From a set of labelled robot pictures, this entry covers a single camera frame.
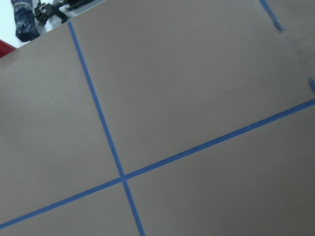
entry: blue tape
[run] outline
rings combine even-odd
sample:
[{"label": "blue tape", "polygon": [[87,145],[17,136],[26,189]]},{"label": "blue tape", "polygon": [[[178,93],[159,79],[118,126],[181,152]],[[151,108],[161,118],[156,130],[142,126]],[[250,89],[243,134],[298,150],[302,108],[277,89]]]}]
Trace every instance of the blue tape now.
[{"label": "blue tape", "polygon": [[281,32],[283,30],[280,22],[278,21],[278,19],[276,18],[275,14],[273,13],[273,11],[270,9],[268,3],[266,2],[266,0],[259,0],[260,4],[263,6],[263,8],[268,12],[271,20],[273,21],[275,27]]},{"label": "blue tape", "polygon": [[291,115],[291,114],[293,114],[293,113],[296,113],[296,112],[298,112],[298,111],[300,111],[300,110],[303,110],[303,109],[308,108],[308,107],[313,106],[313,105],[315,105],[315,99],[312,99],[312,100],[310,100],[310,101],[307,101],[307,102],[305,102],[305,103],[302,103],[302,104],[300,104],[300,105],[297,105],[297,106],[295,106],[295,107],[293,107],[293,108],[290,108],[290,109],[288,109],[288,110],[285,110],[285,111],[283,111],[283,112],[280,112],[280,113],[278,113],[278,114],[275,114],[275,115],[273,115],[273,116],[271,116],[271,117],[262,119],[262,120],[260,120],[260,121],[258,121],[258,122],[255,122],[255,123],[253,123],[253,124],[250,124],[250,125],[248,125],[248,126],[245,126],[245,127],[243,127],[243,128],[240,128],[240,129],[238,129],[238,130],[235,130],[235,131],[233,131],[233,132],[231,132],[231,133],[228,133],[228,134],[225,134],[225,135],[223,135],[223,136],[220,136],[220,137],[218,137],[218,138],[216,138],[216,139],[213,139],[213,140],[211,140],[211,141],[208,141],[208,142],[206,142],[206,143],[200,144],[200,145],[198,145],[198,146],[196,146],[196,147],[193,147],[193,148],[191,148],[191,149],[188,149],[188,150],[186,150],[186,151],[183,151],[183,152],[181,152],[181,153],[178,153],[178,154],[176,154],[176,155],[174,155],[174,156],[171,156],[171,157],[168,157],[168,158],[163,159],[163,160],[161,160],[161,161],[158,161],[158,162],[156,162],[156,163],[153,163],[153,164],[151,164],[151,165],[149,165],[149,166],[143,167],[143,168],[141,168],[141,169],[139,169],[139,170],[136,170],[136,171],[134,171],[134,172],[131,172],[131,173],[129,173],[129,174],[126,175],[126,178],[127,178],[127,179],[130,179],[130,178],[133,178],[133,177],[135,177],[135,176],[138,176],[138,175],[141,175],[141,174],[143,174],[143,173],[146,173],[146,172],[148,172],[148,171],[154,170],[154,169],[156,169],[156,168],[158,168],[158,167],[164,166],[164,165],[169,164],[169,163],[171,163],[171,162],[173,162],[173,161],[176,161],[176,160],[178,160],[178,159],[181,159],[181,158],[183,158],[183,157],[186,157],[186,156],[191,155],[191,154],[193,154],[193,153],[196,153],[196,152],[198,152],[198,151],[201,151],[201,150],[204,150],[204,149],[206,149],[206,148],[209,148],[209,147],[211,147],[211,146],[213,146],[213,145],[222,143],[222,142],[224,142],[224,141],[226,141],[226,140],[229,140],[229,139],[231,139],[231,138],[234,138],[234,137],[236,137],[236,136],[239,136],[239,135],[241,135],[241,134],[244,134],[244,133],[246,133],[246,132],[249,132],[249,131],[251,131],[251,130],[253,130],[253,129],[257,129],[257,128],[263,126],[263,125],[269,124],[269,123],[271,123],[271,122],[273,122],[273,121],[276,121],[276,120],[278,120],[278,119],[284,118],[284,117],[286,117],[286,116],[288,116],[288,115]]},{"label": "blue tape", "polygon": [[96,192],[98,192],[100,190],[103,190],[105,188],[108,188],[108,187],[113,186],[113,185],[115,185],[117,183],[120,183],[120,182],[121,182],[120,178],[113,179],[113,180],[111,180],[111,181],[109,181],[107,183],[104,183],[104,184],[101,184],[101,185],[96,186],[94,188],[88,189],[88,190],[86,190],[86,191],[84,191],[82,193],[78,193],[78,194],[76,194],[74,196],[71,196],[69,198],[63,199],[63,200],[61,200],[59,202],[56,202],[56,203],[53,203],[53,204],[51,204],[49,206],[45,206],[45,207],[43,207],[41,209],[32,211],[31,213],[22,215],[22,216],[17,217],[17,218],[15,218],[13,220],[10,220],[10,221],[7,221],[5,223],[0,224],[0,230],[3,229],[3,228],[6,228],[8,226],[14,225],[16,223],[19,223],[19,222],[21,222],[23,220],[27,220],[27,219],[32,218],[34,216],[37,216],[39,214],[45,213],[45,212],[47,212],[49,210],[55,209],[57,207],[61,207],[62,205],[71,203],[71,202],[73,202],[75,200],[83,198],[83,197],[85,197],[87,195],[90,195],[92,193],[96,193]]},{"label": "blue tape", "polygon": [[139,231],[141,236],[145,236],[145,233],[144,233],[141,221],[140,221],[140,217],[139,217],[137,208],[136,208],[134,200],[132,198],[131,191],[129,189],[129,186],[128,186],[128,183],[127,183],[127,180],[126,180],[126,177],[125,177],[125,174],[124,174],[121,162],[119,160],[119,157],[118,157],[118,154],[117,154],[117,151],[116,151],[113,139],[112,139],[111,134],[109,132],[108,125],[106,123],[106,120],[105,120],[102,108],[100,106],[100,103],[99,103],[99,100],[98,100],[98,97],[97,97],[94,85],[92,83],[92,80],[91,80],[91,77],[90,77],[87,65],[85,63],[85,60],[84,60],[84,57],[83,57],[83,54],[82,54],[82,51],[81,51],[81,48],[80,48],[77,36],[76,36],[74,28],[73,28],[73,25],[72,25],[71,22],[68,22],[68,26],[69,26],[70,33],[71,33],[71,36],[72,36],[75,48],[77,50],[77,53],[78,53],[81,65],[82,65],[85,77],[87,79],[87,82],[88,82],[88,85],[89,85],[89,88],[90,88],[90,91],[91,91],[91,94],[92,94],[92,97],[93,97],[93,100],[94,100],[94,103],[95,103],[95,106],[96,106],[96,109],[97,109],[97,112],[98,112],[98,115],[99,115],[99,118],[100,118],[100,121],[102,123],[103,130],[105,132],[105,135],[106,135],[108,144],[110,146],[110,149],[112,151],[112,154],[113,154],[113,157],[114,157],[114,160],[115,160],[115,163],[116,163],[116,166],[117,166],[120,178],[122,180],[122,183],[123,183],[123,186],[124,186],[124,190],[126,192],[126,195],[127,195],[128,201],[129,201],[129,205],[130,205],[130,208],[131,208],[134,220],[136,222],[138,231]]},{"label": "blue tape", "polygon": [[313,90],[313,92],[315,93],[315,82],[312,78],[310,78],[310,86],[311,86],[311,89]]}]

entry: black object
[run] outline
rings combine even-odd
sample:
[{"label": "black object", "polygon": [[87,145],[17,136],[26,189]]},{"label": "black object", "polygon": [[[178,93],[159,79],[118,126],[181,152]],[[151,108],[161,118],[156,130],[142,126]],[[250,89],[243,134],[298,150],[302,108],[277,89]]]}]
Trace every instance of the black object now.
[{"label": "black object", "polygon": [[53,4],[39,3],[35,8],[35,18],[45,25],[49,18],[53,16],[58,16],[61,19],[61,23],[68,20],[68,17],[59,10],[60,7],[64,6],[67,10],[73,11],[81,6],[84,6],[94,0],[54,0]]},{"label": "black object", "polygon": [[35,27],[32,0],[11,0],[11,3],[14,8],[16,36],[22,42],[28,42],[39,37],[39,33]]}]

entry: gray floor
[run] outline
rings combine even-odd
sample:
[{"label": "gray floor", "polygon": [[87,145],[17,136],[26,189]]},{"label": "gray floor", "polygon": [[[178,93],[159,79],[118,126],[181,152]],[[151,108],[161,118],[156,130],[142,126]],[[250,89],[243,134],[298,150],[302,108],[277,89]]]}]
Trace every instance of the gray floor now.
[{"label": "gray floor", "polygon": [[[72,20],[125,174],[315,98],[315,4],[268,3],[282,33],[247,0],[107,0]],[[120,177],[67,24],[0,71],[0,224]],[[314,117],[129,179],[145,234],[313,235]],[[119,182],[0,235],[136,236],[128,200]]]}]

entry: blue line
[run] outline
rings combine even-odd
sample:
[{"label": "blue line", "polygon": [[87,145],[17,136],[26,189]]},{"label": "blue line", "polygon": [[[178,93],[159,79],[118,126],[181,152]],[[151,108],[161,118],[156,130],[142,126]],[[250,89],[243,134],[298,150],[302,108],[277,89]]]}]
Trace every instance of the blue line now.
[{"label": "blue line", "polygon": [[270,18],[272,19],[275,27],[281,32],[283,30],[280,22],[277,20],[275,14],[272,12],[272,10],[270,9],[268,3],[266,2],[266,0],[259,0],[260,4],[263,6],[263,8],[268,12]]},{"label": "blue line", "polygon": [[113,180],[111,180],[111,181],[109,181],[107,183],[104,183],[104,184],[101,184],[101,185],[96,186],[94,188],[88,189],[88,190],[86,190],[86,191],[84,191],[82,193],[78,193],[78,194],[73,195],[73,196],[71,196],[69,198],[63,199],[63,200],[61,200],[59,202],[53,203],[53,204],[45,206],[45,207],[43,207],[41,209],[38,209],[38,210],[35,210],[35,211],[30,212],[28,214],[22,215],[22,216],[17,217],[17,218],[15,218],[13,220],[10,220],[10,221],[7,221],[7,222],[5,222],[3,224],[0,224],[0,230],[3,229],[3,228],[6,228],[8,226],[14,225],[16,223],[19,223],[21,221],[24,221],[24,220],[27,220],[29,218],[32,218],[34,216],[37,216],[39,214],[45,213],[45,212],[47,212],[49,210],[55,209],[57,207],[60,207],[62,205],[71,203],[71,202],[73,202],[75,200],[78,200],[78,199],[80,199],[82,197],[85,197],[85,196],[90,195],[92,193],[95,193],[95,192],[98,192],[100,190],[103,190],[105,188],[108,188],[108,187],[113,186],[113,185],[115,185],[117,183],[120,183],[120,182],[121,182],[120,178],[113,179]]},{"label": "blue line", "polygon": [[315,93],[315,82],[312,78],[310,78],[310,86],[311,86],[311,89],[313,90],[313,92]]},{"label": "blue line", "polygon": [[315,105],[315,99],[312,99],[312,100],[310,100],[310,101],[307,101],[307,102],[305,102],[305,103],[302,103],[302,104],[300,104],[300,105],[297,105],[297,106],[295,106],[295,107],[293,107],[293,108],[290,108],[290,109],[288,109],[288,110],[285,110],[285,111],[283,111],[283,112],[280,112],[280,113],[278,113],[278,114],[275,114],[275,115],[273,115],[273,116],[270,116],[270,117],[268,117],[268,118],[262,119],[262,120],[260,120],[260,121],[258,121],[258,122],[255,122],[255,123],[253,123],[253,124],[250,124],[250,125],[248,125],[248,126],[245,126],[245,127],[243,127],[243,128],[240,128],[240,129],[238,129],[238,130],[235,130],[235,131],[233,131],[233,132],[231,132],[231,133],[228,133],[228,134],[225,134],[225,135],[223,135],[223,136],[220,136],[220,137],[218,137],[218,138],[216,138],[216,139],[210,140],[210,141],[208,141],[208,142],[206,142],[206,143],[200,144],[200,145],[198,145],[198,146],[196,146],[196,147],[193,147],[193,148],[191,148],[191,149],[188,149],[188,150],[186,150],[186,151],[183,151],[183,152],[181,152],[181,153],[178,153],[178,154],[176,154],[176,155],[173,155],[173,156],[171,156],[171,157],[168,157],[168,158],[163,159],[163,160],[161,160],[161,161],[158,161],[158,162],[156,162],[156,163],[153,163],[153,164],[151,164],[151,165],[149,165],[149,166],[143,167],[143,168],[141,168],[141,169],[139,169],[139,170],[136,170],[136,171],[134,171],[134,172],[131,172],[131,173],[129,173],[129,174],[126,175],[126,178],[127,178],[127,179],[130,179],[130,178],[133,178],[133,177],[135,177],[135,176],[138,176],[138,175],[141,175],[141,174],[143,174],[143,173],[146,173],[146,172],[148,172],[148,171],[154,170],[154,169],[156,169],[156,168],[158,168],[158,167],[164,166],[164,165],[166,165],[166,164],[169,164],[169,163],[171,163],[171,162],[173,162],[173,161],[176,161],[176,160],[178,160],[178,159],[181,159],[181,158],[183,158],[183,157],[186,157],[186,156],[191,155],[191,154],[193,154],[193,153],[196,153],[196,152],[198,152],[198,151],[201,151],[201,150],[204,150],[204,149],[209,148],[209,147],[211,147],[211,146],[214,146],[214,145],[216,145],[216,144],[222,143],[222,142],[224,142],[224,141],[226,141],[226,140],[229,140],[229,139],[231,139],[231,138],[234,138],[234,137],[236,137],[236,136],[239,136],[239,135],[241,135],[241,134],[244,134],[244,133],[246,133],[246,132],[249,132],[249,131],[251,131],[251,130],[253,130],[253,129],[257,129],[257,128],[263,126],[263,125],[269,124],[269,123],[271,123],[271,122],[273,122],[273,121],[276,121],[276,120],[278,120],[278,119],[284,118],[284,117],[286,117],[286,116],[288,116],[288,115],[291,115],[291,114],[293,114],[293,113],[296,113],[296,112],[298,112],[298,111],[301,111],[301,110],[303,110],[303,109],[305,109],[305,108],[308,108],[308,107],[310,107],[310,106],[313,106],[313,105]]},{"label": "blue line", "polygon": [[79,59],[80,59],[80,62],[82,64],[82,68],[83,68],[85,77],[86,77],[87,82],[89,84],[89,87],[90,87],[90,90],[91,90],[91,94],[93,96],[93,100],[94,100],[94,103],[95,103],[95,106],[96,106],[96,109],[97,109],[100,121],[102,123],[104,132],[106,134],[108,144],[109,144],[110,149],[112,151],[112,154],[113,154],[113,157],[114,157],[114,160],[115,160],[115,163],[116,163],[116,166],[117,166],[120,178],[122,180],[122,183],[123,183],[123,186],[124,186],[124,189],[125,189],[125,192],[126,192],[126,196],[128,198],[129,205],[130,205],[130,208],[132,210],[132,214],[133,214],[134,220],[136,222],[136,225],[137,225],[137,228],[139,230],[140,235],[141,236],[145,236],[145,233],[144,233],[141,221],[140,221],[140,217],[139,217],[137,208],[136,208],[134,200],[132,198],[132,195],[131,195],[131,192],[130,192],[130,189],[129,189],[129,186],[128,186],[128,183],[127,183],[127,180],[126,180],[126,177],[125,177],[122,165],[120,163],[120,160],[119,160],[119,157],[118,157],[118,154],[117,154],[117,151],[116,151],[113,139],[112,139],[111,134],[109,132],[109,128],[108,128],[108,125],[106,123],[106,120],[105,120],[102,108],[101,108],[99,100],[97,98],[97,94],[96,94],[94,85],[92,83],[92,80],[91,80],[91,77],[90,77],[87,65],[85,63],[85,60],[84,60],[84,57],[83,57],[83,54],[82,54],[82,51],[81,51],[81,48],[80,48],[77,36],[76,36],[74,28],[73,28],[73,25],[72,25],[71,22],[68,22],[68,26],[69,26],[74,45],[75,45],[75,48],[77,50],[77,53],[78,53],[78,56],[79,56]]}]

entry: red object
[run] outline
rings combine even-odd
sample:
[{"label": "red object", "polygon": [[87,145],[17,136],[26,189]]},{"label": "red object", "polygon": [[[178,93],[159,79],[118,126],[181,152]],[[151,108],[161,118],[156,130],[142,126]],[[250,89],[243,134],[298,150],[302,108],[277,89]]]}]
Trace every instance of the red object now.
[{"label": "red object", "polygon": [[16,48],[0,40],[0,58],[13,52]]}]

